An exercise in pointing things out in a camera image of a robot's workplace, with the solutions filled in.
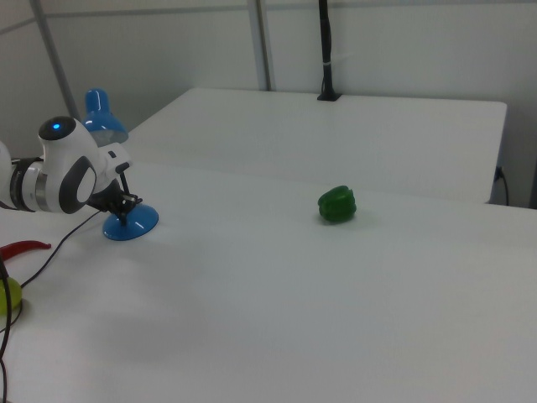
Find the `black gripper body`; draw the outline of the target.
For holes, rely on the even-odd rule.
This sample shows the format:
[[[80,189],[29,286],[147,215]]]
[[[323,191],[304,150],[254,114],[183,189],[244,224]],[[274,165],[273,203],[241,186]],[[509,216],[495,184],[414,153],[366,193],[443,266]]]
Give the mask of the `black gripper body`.
[[[129,195],[133,194],[126,192],[118,180],[113,180],[104,190],[92,194],[87,205],[102,212],[110,212],[119,218],[120,212],[129,214],[136,207],[129,204]]]

